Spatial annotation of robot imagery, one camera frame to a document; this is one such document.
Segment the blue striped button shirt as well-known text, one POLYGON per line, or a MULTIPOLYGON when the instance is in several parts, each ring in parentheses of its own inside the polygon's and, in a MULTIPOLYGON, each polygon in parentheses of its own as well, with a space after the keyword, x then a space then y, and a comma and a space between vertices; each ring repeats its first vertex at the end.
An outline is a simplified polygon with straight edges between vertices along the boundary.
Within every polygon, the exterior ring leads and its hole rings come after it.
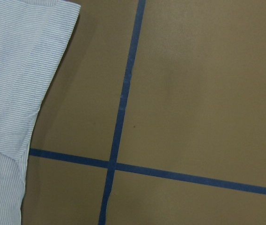
POLYGON ((19 225, 32 132, 81 6, 0 0, 0 225, 19 225))

